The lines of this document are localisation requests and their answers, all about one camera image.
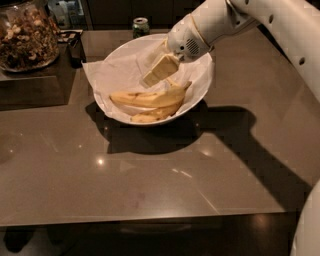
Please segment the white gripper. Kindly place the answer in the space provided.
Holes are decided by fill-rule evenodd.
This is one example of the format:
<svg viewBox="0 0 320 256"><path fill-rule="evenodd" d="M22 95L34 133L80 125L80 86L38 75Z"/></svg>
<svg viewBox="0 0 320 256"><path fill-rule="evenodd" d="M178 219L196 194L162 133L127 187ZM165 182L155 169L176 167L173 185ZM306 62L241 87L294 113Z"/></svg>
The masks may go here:
<svg viewBox="0 0 320 256"><path fill-rule="evenodd" d="M152 87L176 73L179 60L193 62L209 49L210 46L200 34L193 16L188 14L173 26L167 39L139 58L140 83L144 87Z"/></svg>

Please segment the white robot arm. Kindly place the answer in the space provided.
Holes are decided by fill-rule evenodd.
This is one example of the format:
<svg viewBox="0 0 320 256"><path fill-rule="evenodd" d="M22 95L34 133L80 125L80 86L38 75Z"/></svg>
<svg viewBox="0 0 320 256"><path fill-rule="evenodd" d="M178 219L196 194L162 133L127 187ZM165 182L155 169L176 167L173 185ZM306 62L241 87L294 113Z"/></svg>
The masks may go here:
<svg viewBox="0 0 320 256"><path fill-rule="evenodd" d="M194 61L228 36L262 26L296 69L308 90L290 94L285 124L270 125L285 154L275 156L256 140L255 116L235 106L200 106L198 119L255 175L268 193L297 216L290 247L271 231L269 215L246 214L231 224L232 256L319 256L319 130L309 117L319 109L319 11L306 0L206 0L176 23L167 35L166 51L179 61Z"/></svg>

